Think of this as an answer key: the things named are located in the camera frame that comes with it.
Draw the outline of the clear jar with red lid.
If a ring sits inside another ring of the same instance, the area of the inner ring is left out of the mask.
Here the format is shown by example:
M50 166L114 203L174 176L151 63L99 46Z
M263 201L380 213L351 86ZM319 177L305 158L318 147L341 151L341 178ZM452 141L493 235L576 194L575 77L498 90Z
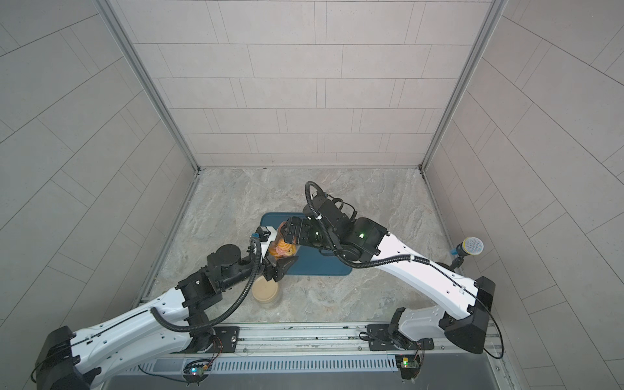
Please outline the clear jar with red lid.
M298 246L296 244L289 244L284 240L282 230L286 224L287 222L284 221L279 225L276 240L271 243L268 249L269 255L275 259L290 258L295 256L298 252Z

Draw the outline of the clear jar with beige lid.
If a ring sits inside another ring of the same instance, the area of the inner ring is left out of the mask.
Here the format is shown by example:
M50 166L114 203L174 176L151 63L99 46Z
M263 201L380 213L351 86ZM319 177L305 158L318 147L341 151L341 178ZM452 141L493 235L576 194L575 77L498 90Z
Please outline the clear jar with beige lid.
M262 307L276 307L280 303L281 290L279 284L272 279L258 277L253 283L251 292L255 302Z

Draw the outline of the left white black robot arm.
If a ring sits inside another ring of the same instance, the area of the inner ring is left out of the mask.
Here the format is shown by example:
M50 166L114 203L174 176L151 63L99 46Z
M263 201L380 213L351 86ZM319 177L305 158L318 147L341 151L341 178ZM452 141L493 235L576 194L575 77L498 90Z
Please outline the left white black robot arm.
M297 260L274 258L256 241L247 255L223 245L206 266L154 300L89 328L52 331L30 380L39 389L94 389L160 355L205 351L215 326L242 304L258 277L278 281Z

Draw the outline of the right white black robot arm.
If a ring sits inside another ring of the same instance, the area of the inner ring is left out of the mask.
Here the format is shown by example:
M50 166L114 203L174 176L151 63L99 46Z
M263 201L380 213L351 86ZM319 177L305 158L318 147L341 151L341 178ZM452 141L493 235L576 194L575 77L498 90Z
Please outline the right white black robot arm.
M444 266L425 258L381 224L344 213L344 201L315 182L306 182L305 199L305 216L289 218L280 230L287 243L314 248L352 269L380 269L435 302L431 309L397 309L383 342L415 350L423 339L445 337L466 352L485 352L487 329L496 322L492 280L461 276L459 261Z

